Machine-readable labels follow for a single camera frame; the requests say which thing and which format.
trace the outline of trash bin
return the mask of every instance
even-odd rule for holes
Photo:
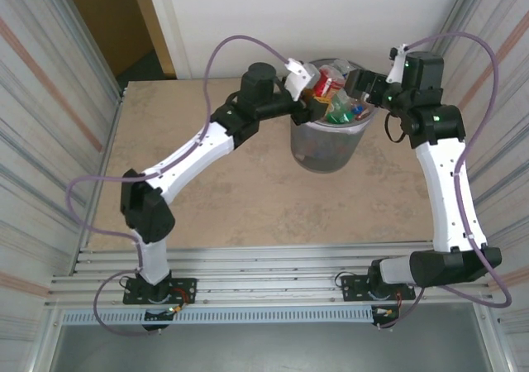
[[[333,60],[318,60],[316,66]],[[371,123],[376,110],[361,121],[347,124],[308,122],[301,126],[290,124],[290,149],[294,159],[305,169],[317,173],[330,173],[343,168],[355,152]]]

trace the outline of metal base plate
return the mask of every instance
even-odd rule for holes
[[[392,285],[394,291],[386,296],[380,297],[371,292],[369,276],[367,275],[347,275],[341,277],[342,295],[344,302],[366,302],[366,301],[397,301],[397,293],[400,293],[402,300],[414,300],[415,290],[413,287],[404,285]]]
[[[167,250],[174,277],[198,279],[195,304],[205,307],[322,306],[343,303],[336,274],[367,273],[373,260],[431,249],[431,243],[349,244],[336,246],[271,246]],[[121,270],[133,270],[137,255],[130,251],[90,251],[79,254],[72,277],[54,277],[47,309],[89,309],[101,282]],[[485,279],[455,288],[490,299]],[[123,308],[123,288],[112,281],[99,297],[103,309]],[[427,288],[423,303],[468,302],[441,288]],[[364,304],[384,302],[368,299]],[[142,308],[131,304],[129,308]]]

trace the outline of beige tabletop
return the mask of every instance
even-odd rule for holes
[[[213,108],[238,79],[212,80]],[[201,80],[129,83],[107,168],[142,171],[177,150],[203,125]],[[397,134],[398,124],[392,130]],[[276,246],[417,241],[432,237],[421,168],[409,143],[391,143],[384,113],[374,118],[349,164],[314,174],[290,152],[289,118],[261,123],[244,145],[206,168],[171,205],[169,247]],[[97,227],[127,231],[120,186],[105,183]],[[130,248],[128,240],[94,235],[94,250]]]

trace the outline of orange wire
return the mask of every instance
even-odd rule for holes
[[[400,307],[403,305],[403,296],[400,291],[397,291],[397,293],[395,294],[395,298],[397,298],[397,306],[398,310],[400,311]]]
[[[185,291],[181,288],[173,288],[173,291],[175,292],[178,292],[182,295],[182,300],[184,303],[189,303],[189,297],[188,295],[185,293]]]

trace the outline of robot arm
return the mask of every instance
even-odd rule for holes
[[[416,151],[425,175],[434,220],[433,250],[376,260],[369,268],[371,290],[380,297],[391,285],[420,287],[472,282],[487,270],[472,249],[461,221],[454,190],[455,164],[465,149],[460,111],[441,104],[443,59],[429,52],[407,54],[392,49],[393,69],[386,77],[366,70],[352,72],[346,92],[363,98],[401,120],[403,133]],[[465,165],[460,170],[465,211],[474,240],[493,267],[501,263],[499,248],[489,248],[478,223]]]
[[[349,74],[345,90],[352,98],[362,98],[401,120],[401,128],[409,137],[427,180],[435,234],[433,250],[373,262],[368,271],[369,290],[379,298],[394,293],[398,284],[421,287],[457,284],[474,281],[486,273],[465,238],[455,200],[453,175],[455,162],[465,148],[465,129],[459,109],[441,104],[443,60],[428,52],[407,54],[405,45],[392,49],[390,59],[395,64],[388,76],[357,69]],[[146,284],[156,287],[170,278],[165,239],[174,227],[174,218],[168,206],[183,186],[252,137],[259,130],[260,121],[290,115],[299,125],[324,115],[326,104],[314,98],[299,101],[302,90],[316,82],[317,70],[295,60],[289,60],[287,68],[291,73],[283,84],[275,77],[272,66],[251,65],[242,76],[241,90],[233,95],[236,102],[228,98],[213,113],[207,134],[188,158],[163,174],[160,172],[197,142],[201,132],[143,173],[160,172],[159,176],[122,185],[122,213],[141,240],[144,258],[141,277]],[[279,86],[279,93],[274,93],[275,85]],[[139,175],[132,169],[125,174]],[[465,166],[460,171],[460,185],[474,239],[495,267],[501,263],[501,253],[498,248],[487,247],[476,218]]]
[[[146,284],[157,286],[170,278],[166,238],[175,220],[169,205],[191,179],[252,137],[259,130],[262,120],[290,115],[299,125],[323,117],[326,104],[316,100],[308,103],[299,101],[301,92],[311,88],[317,81],[318,70],[312,64],[302,64],[296,60],[289,60],[286,66],[291,73],[282,84],[275,76],[274,67],[261,63],[251,65],[242,76],[241,90],[212,114],[207,128],[143,173],[138,174],[133,169],[125,173],[125,177],[160,173],[144,182],[122,185],[122,213],[126,224],[140,241],[143,255],[140,275]],[[274,92],[276,85],[279,86],[279,93]],[[203,131],[207,133],[200,141]],[[164,170],[189,150],[193,143],[198,143],[198,146],[186,159]]]

